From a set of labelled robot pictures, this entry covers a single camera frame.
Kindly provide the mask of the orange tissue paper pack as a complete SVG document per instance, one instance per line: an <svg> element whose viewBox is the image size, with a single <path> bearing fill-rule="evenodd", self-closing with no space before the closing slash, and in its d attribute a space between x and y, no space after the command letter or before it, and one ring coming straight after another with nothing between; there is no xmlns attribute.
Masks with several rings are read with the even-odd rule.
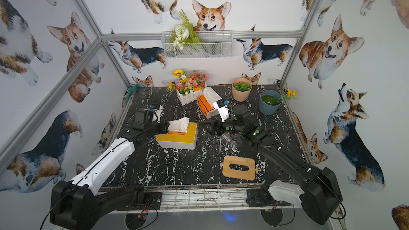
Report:
<svg viewBox="0 0 409 230"><path fill-rule="evenodd" d="M183 117L178 120L169 121L169 125L167 127L168 134L180 134L184 135L187 133L187 128L189 126L190 118Z"/></svg>

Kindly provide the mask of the wooden tissue box lid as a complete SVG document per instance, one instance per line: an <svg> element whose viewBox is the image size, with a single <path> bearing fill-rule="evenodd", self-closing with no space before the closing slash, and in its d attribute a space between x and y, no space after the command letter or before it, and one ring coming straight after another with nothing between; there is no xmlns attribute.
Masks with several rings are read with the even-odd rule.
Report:
<svg viewBox="0 0 409 230"><path fill-rule="evenodd" d="M254 181L259 169L253 159L227 155L220 163L225 177Z"/></svg>

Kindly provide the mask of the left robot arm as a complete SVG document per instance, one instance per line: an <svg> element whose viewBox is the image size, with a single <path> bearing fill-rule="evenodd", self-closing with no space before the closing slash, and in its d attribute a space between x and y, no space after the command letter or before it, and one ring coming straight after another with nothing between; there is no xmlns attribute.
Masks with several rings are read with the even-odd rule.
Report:
<svg viewBox="0 0 409 230"><path fill-rule="evenodd" d="M52 189L51 208L46 218L66 230L90 230L100 218L120 208L136 206L147 210L141 184L126 184L99 194L112 172L135 151L135 144L163 132L163 106L154 104L135 113L131 127L120 131L112 144L90 166L70 181L60 181Z"/></svg>

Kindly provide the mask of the yellow tissue box lid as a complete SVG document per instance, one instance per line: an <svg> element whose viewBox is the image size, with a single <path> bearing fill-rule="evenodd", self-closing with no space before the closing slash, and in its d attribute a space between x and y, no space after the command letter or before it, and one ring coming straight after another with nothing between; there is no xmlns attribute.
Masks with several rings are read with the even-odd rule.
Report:
<svg viewBox="0 0 409 230"><path fill-rule="evenodd" d="M186 134L159 134L156 136L158 142L182 142L194 143L197 139L197 123L190 122Z"/></svg>

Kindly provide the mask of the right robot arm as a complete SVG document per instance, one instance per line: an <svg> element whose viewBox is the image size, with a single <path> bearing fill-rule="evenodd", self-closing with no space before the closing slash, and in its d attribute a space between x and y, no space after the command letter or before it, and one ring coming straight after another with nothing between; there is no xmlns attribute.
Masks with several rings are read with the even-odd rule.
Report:
<svg viewBox="0 0 409 230"><path fill-rule="evenodd" d="M255 148L258 153L282 168L295 183L273 181L267 191L276 201L302 207L319 225L324 225L342 204L343 197L335 173L329 168L319 169L279 144L275 136L257 126L250 110L244 105L233 107L226 120L211 120L209 133L238 134L241 143Z"/></svg>

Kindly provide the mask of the white tissue box base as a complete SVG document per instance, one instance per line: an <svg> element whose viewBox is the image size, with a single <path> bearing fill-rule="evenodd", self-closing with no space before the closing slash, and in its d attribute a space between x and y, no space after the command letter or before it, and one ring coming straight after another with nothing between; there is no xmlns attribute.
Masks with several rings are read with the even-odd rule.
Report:
<svg viewBox="0 0 409 230"><path fill-rule="evenodd" d="M196 148L196 141L192 143L187 142L173 142L173 141L159 141L157 143L160 147L166 149L183 149L183 150L194 150Z"/></svg>

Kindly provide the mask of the clear plastic tissue box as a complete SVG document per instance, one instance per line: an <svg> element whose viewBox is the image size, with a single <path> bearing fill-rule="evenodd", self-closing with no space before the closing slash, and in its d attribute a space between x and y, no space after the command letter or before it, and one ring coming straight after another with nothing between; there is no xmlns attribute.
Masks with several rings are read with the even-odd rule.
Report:
<svg viewBox="0 0 409 230"><path fill-rule="evenodd" d="M221 145L224 152L228 155L237 155L241 150L241 143L236 141L230 134L224 133L221 137Z"/></svg>

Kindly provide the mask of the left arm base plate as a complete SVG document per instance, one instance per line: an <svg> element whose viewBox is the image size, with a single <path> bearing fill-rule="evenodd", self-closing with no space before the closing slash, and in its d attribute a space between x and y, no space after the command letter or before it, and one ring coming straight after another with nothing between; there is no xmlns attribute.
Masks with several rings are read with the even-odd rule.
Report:
<svg viewBox="0 0 409 230"><path fill-rule="evenodd" d="M146 192L142 201L134 202L124 207L117 209L117 211L141 211L143 209L159 210L163 198L162 192Z"/></svg>

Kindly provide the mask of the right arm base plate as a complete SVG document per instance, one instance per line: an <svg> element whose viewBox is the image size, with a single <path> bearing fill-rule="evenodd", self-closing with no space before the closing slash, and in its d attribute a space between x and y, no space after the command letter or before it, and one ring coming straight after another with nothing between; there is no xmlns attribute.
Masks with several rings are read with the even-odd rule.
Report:
<svg viewBox="0 0 409 230"><path fill-rule="evenodd" d="M262 189L248 189L246 203L249 207L291 206L290 203L274 200L270 193Z"/></svg>

